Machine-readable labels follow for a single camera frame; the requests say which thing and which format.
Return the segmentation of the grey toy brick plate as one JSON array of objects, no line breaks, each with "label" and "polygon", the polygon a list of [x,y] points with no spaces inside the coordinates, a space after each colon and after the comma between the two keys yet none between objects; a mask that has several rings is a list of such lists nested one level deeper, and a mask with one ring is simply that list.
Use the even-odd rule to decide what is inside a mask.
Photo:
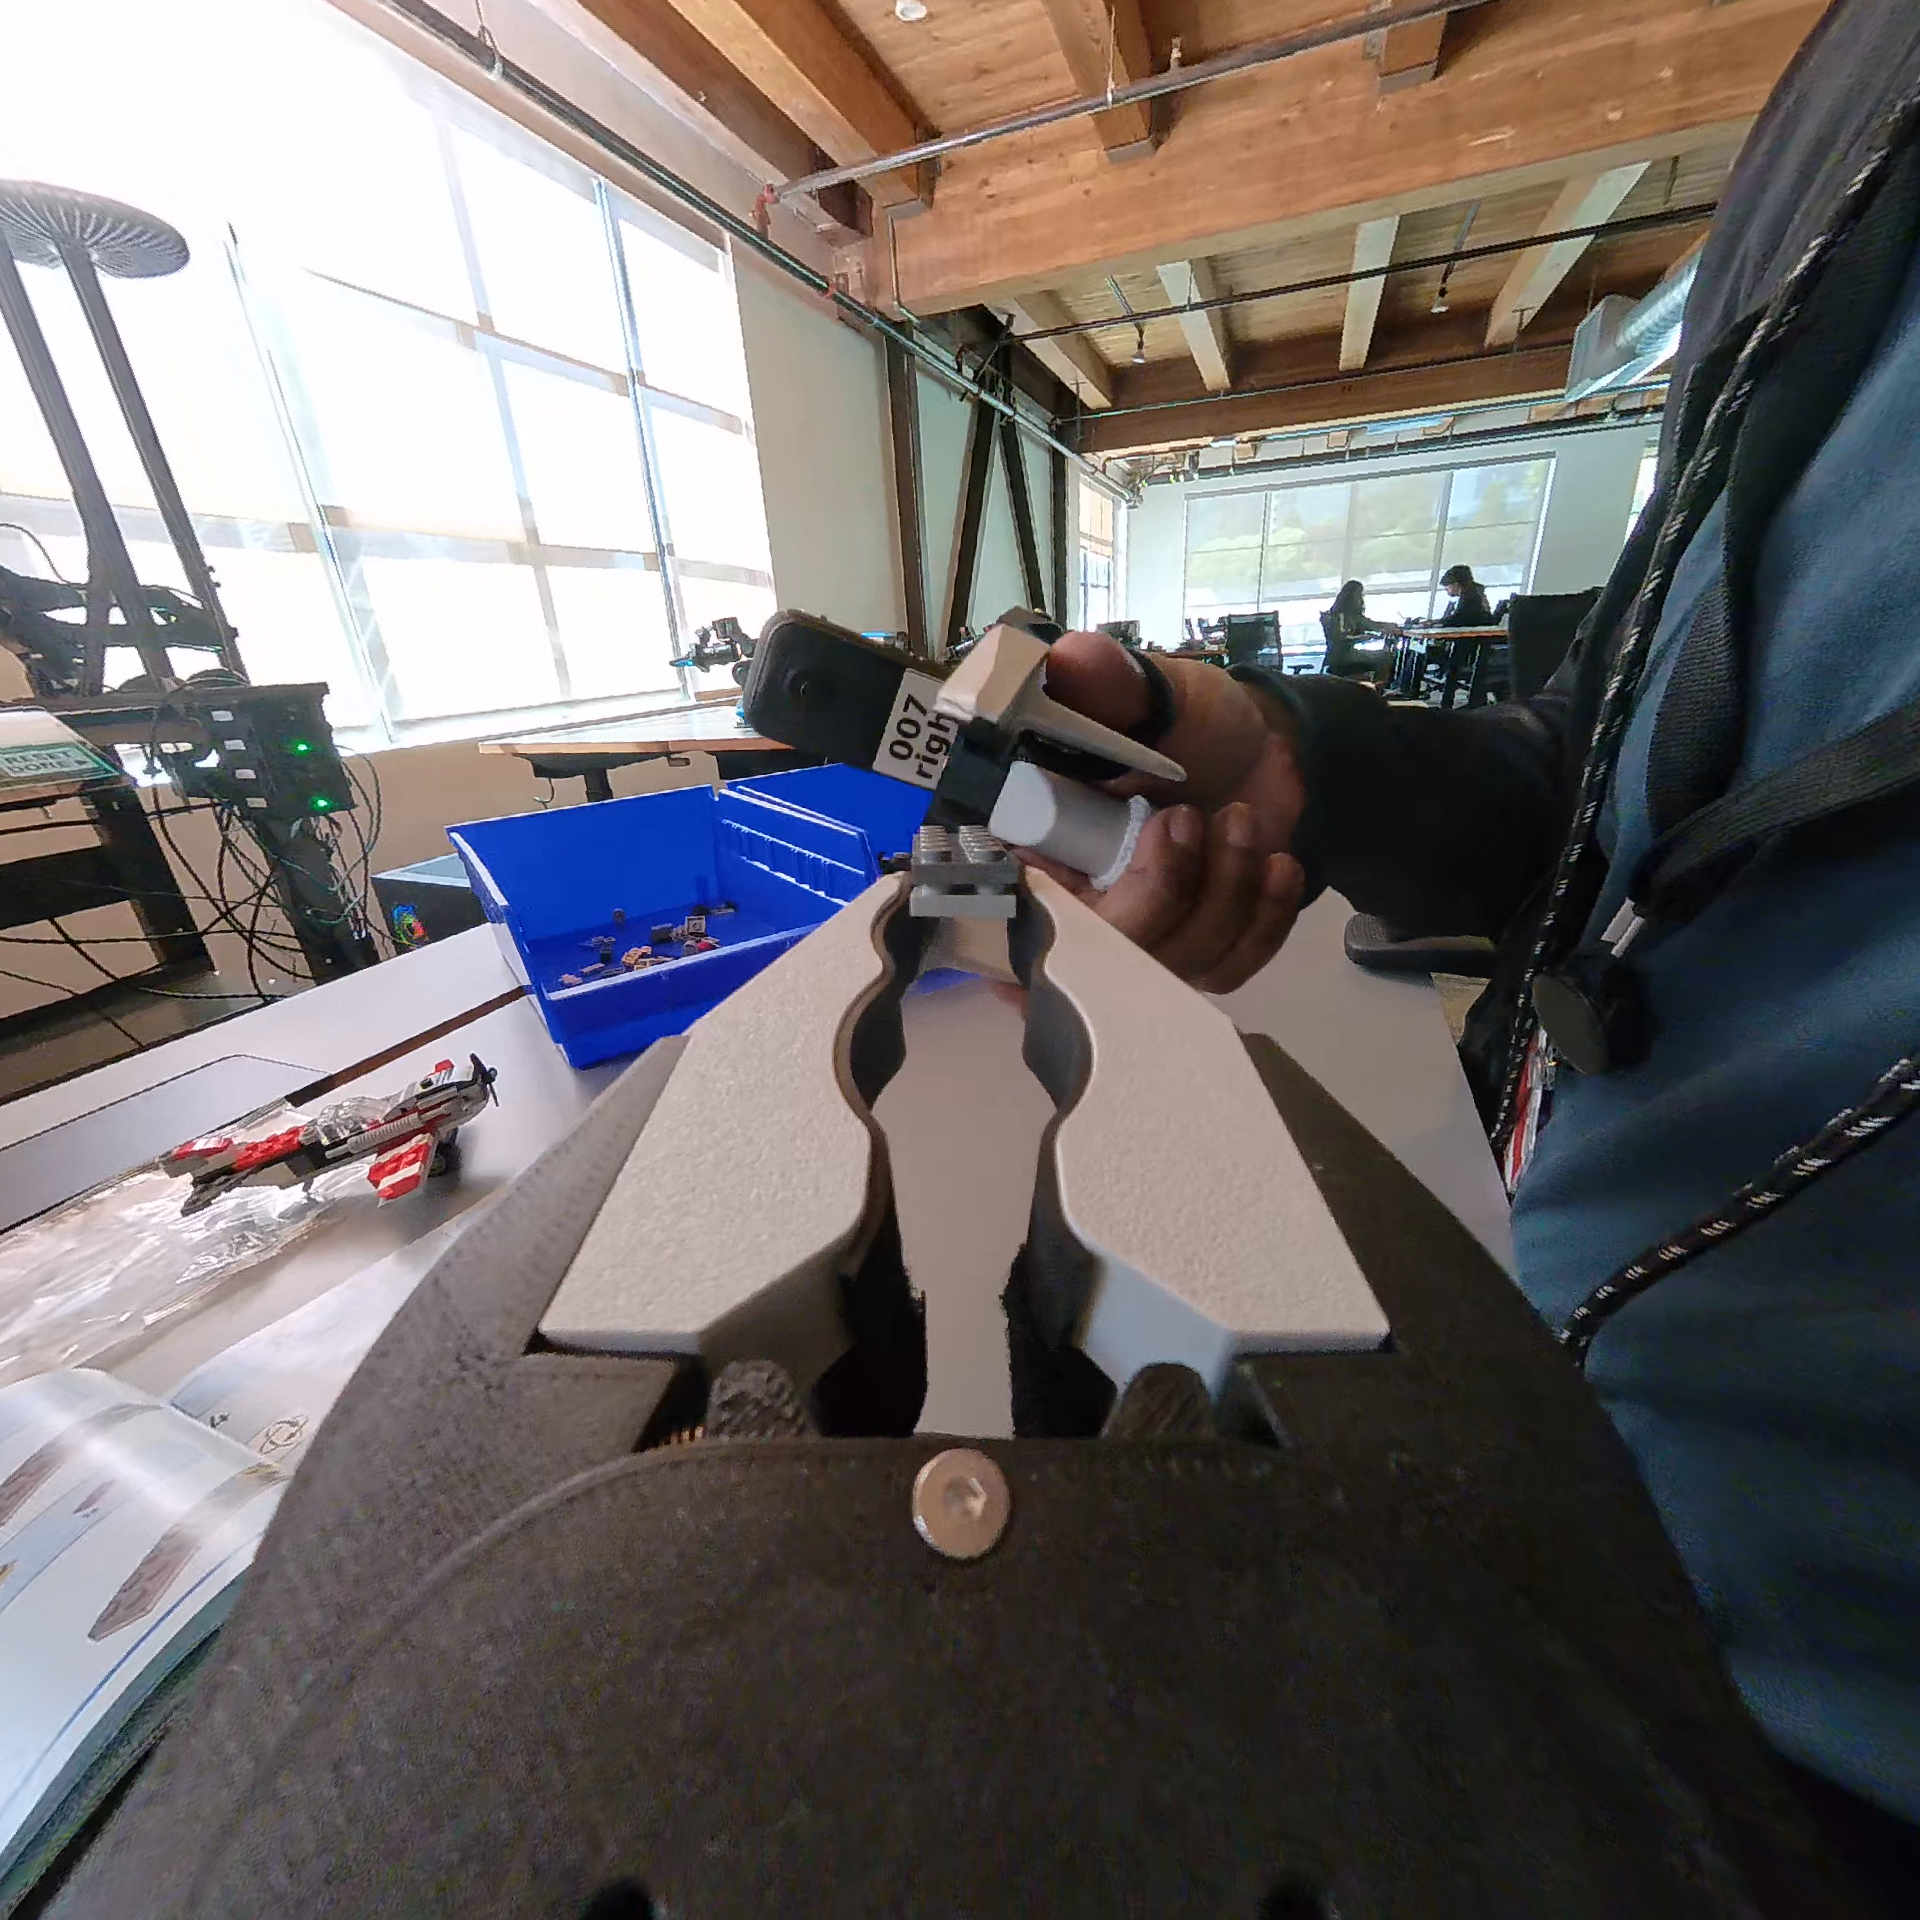
[{"label": "grey toy brick plate", "polygon": [[989,828],[924,823],[907,860],[916,922],[1013,922],[1020,860]]}]

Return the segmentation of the blue plastic bin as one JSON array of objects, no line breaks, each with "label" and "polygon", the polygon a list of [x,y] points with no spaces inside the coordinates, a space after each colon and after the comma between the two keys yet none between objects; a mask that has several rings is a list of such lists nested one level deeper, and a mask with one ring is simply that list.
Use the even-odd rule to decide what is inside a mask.
[{"label": "blue plastic bin", "polygon": [[828,763],[725,784],[716,828],[750,884],[833,913],[909,856],[929,809],[918,784]]},{"label": "blue plastic bin", "polygon": [[[569,1065],[588,1068],[684,1035],[845,907],[822,913],[822,902],[750,884],[718,844],[720,793],[695,784],[450,828],[470,889]],[[703,899],[740,905],[720,952],[579,990],[555,985],[562,952],[616,907],[650,923]]]}]

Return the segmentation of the building instruction booklet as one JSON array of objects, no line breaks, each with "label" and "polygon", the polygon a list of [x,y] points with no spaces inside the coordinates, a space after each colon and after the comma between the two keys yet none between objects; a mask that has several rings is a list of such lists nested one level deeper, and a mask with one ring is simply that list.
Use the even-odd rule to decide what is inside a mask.
[{"label": "building instruction booklet", "polygon": [[111,1374],[4,1386],[4,1883],[166,1720],[286,1485],[277,1464]]}]

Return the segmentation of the wooden background desk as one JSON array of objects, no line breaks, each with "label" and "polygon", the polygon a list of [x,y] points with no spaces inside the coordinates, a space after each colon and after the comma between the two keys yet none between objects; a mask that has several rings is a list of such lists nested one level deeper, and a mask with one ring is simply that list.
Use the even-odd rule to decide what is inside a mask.
[{"label": "wooden background desk", "polygon": [[718,763],[718,782],[757,778],[822,767],[820,755],[755,735],[730,702],[665,707],[562,732],[495,738],[480,755],[511,755],[537,782],[580,782],[586,803],[612,801],[612,774],[624,767],[684,767],[695,755]]}]

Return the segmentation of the person's right hand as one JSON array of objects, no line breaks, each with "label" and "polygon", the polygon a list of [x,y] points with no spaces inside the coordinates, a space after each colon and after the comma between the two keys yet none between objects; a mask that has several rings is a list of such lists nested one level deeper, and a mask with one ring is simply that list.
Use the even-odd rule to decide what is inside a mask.
[{"label": "person's right hand", "polygon": [[1118,782],[1154,815],[1131,867],[1104,892],[1074,868],[1025,856],[1104,923],[1201,995],[1230,995],[1284,948],[1306,898],[1292,836],[1306,806],[1287,711],[1223,668],[1164,661],[1167,730],[1156,749],[1177,784]]}]

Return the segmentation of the grey desk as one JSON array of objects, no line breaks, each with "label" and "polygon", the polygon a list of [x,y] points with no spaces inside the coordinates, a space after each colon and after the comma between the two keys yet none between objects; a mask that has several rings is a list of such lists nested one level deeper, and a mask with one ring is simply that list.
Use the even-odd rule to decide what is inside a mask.
[{"label": "grey desk", "polygon": [[[1429,1203],[1405,1148],[1493,1168],[1446,1024],[1306,907],[1225,998],[1334,1197]],[[1043,1439],[1003,1294],[1052,1101],[980,986],[899,1001],[874,1116],[916,1290],[916,1403],[816,1404],[771,1361],[580,1356],[540,1323],[684,1036],[420,1261],[307,1428],[221,1628],[202,1752],[71,1915],[1256,1915],[1346,1880],[1339,1770],[1266,1728],[1287,1627],[1275,1464],[1206,1437]]]}]

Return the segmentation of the clear plastic bag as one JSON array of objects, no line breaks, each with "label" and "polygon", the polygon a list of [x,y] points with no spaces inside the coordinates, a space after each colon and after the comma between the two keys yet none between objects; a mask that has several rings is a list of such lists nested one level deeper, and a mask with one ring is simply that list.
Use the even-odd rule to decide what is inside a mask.
[{"label": "clear plastic bag", "polygon": [[[328,1107],[277,1107],[204,1136],[265,1136]],[[387,1208],[359,1168],[332,1172],[313,1187],[241,1187],[186,1219],[185,1197],[186,1181],[152,1160],[4,1233],[4,1381],[132,1348],[315,1228]]]}]

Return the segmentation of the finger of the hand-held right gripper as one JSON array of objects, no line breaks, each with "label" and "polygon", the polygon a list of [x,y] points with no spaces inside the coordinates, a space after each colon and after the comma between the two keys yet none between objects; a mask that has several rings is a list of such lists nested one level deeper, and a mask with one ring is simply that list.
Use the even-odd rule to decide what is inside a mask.
[{"label": "finger of the hand-held right gripper", "polygon": [[1126,735],[1066,707],[1047,693],[1047,661],[1056,634],[1013,619],[993,623],[945,680],[934,707],[958,726],[974,752],[1006,763],[1020,752],[1066,755],[1066,772],[1081,782],[1112,782],[1138,774],[1148,782],[1183,784],[1187,772]]}]

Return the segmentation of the red white toy brick plane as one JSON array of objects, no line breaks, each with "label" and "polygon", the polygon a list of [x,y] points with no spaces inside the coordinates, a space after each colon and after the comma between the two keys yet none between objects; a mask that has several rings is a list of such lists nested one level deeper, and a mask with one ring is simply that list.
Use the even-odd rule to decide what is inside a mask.
[{"label": "red white toy brick plane", "polygon": [[186,1139],[158,1160],[158,1172],[186,1181],[185,1219],[241,1187],[313,1187],[341,1168],[359,1168],[387,1205],[453,1174],[459,1131],[495,1103],[498,1068],[478,1056],[467,1068],[442,1060],[387,1101],[352,1097],[265,1136]]}]

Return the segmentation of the black electronics box green lights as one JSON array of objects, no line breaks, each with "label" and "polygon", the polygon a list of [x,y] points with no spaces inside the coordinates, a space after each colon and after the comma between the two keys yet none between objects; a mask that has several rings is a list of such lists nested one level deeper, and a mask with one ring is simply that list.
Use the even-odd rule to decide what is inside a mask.
[{"label": "black electronics box green lights", "polygon": [[267,823],[332,818],[354,790],[323,702],[323,684],[186,684],[158,707],[149,744],[190,803]]}]

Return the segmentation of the black office chair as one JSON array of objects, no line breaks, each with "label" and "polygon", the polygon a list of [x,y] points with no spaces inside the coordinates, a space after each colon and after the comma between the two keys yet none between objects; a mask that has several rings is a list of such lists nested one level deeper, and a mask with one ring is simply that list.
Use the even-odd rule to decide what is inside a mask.
[{"label": "black office chair", "polygon": [[1504,611],[1501,702],[1522,702],[1543,693],[1600,601],[1602,590],[1522,592],[1510,601]]}]

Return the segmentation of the wooden top equipment table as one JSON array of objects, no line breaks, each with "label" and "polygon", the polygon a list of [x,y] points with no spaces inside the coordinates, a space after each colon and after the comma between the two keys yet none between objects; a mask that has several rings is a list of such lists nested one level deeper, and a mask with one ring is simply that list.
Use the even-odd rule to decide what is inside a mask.
[{"label": "wooden top equipment table", "polygon": [[83,843],[58,852],[4,852],[4,935],[128,911],[152,964],[135,986],[210,968],[208,938],[253,948],[267,907],[278,911],[309,978],[357,973],[378,960],[367,922],[370,851],[341,848],[341,828],[366,801],[341,759],[354,809],[299,823],[250,821],[224,806],[190,803],[167,784],[149,744],[158,707],[178,693],[111,693],[89,700],[4,702],[4,735],[77,735],[112,759],[120,782],[4,794],[4,834],[27,834],[27,814],[65,803]]}]

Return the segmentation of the silver air duct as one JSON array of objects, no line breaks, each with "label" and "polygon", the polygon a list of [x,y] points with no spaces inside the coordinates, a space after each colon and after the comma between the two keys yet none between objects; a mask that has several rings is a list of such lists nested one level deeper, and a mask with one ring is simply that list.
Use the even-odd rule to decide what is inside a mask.
[{"label": "silver air duct", "polygon": [[1689,250],[1640,301],[1604,298],[1579,325],[1563,401],[1621,396],[1672,362],[1703,246]]}]

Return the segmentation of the pile of small toy bricks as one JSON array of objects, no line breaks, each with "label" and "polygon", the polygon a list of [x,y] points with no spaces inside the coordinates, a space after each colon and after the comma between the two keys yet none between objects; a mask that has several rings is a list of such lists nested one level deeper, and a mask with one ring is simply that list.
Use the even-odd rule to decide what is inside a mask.
[{"label": "pile of small toy bricks", "polygon": [[595,986],[611,977],[654,973],[722,951],[737,931],[734,899],[703,899],[678,915],[644,922],[616,907],[604,926],[580,935],[561,957],[555,985],[562,990]]}]

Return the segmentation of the large window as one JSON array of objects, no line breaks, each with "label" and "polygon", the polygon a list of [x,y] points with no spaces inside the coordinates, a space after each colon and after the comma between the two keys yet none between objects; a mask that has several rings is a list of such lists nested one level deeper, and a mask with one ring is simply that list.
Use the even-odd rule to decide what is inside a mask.
[{"label": "large window", "polygon": [[4,179],[186,239],[102,293],[254,682],[470,738],[772,611],[725,246],[328,6],[4,6],[3,55]]}]

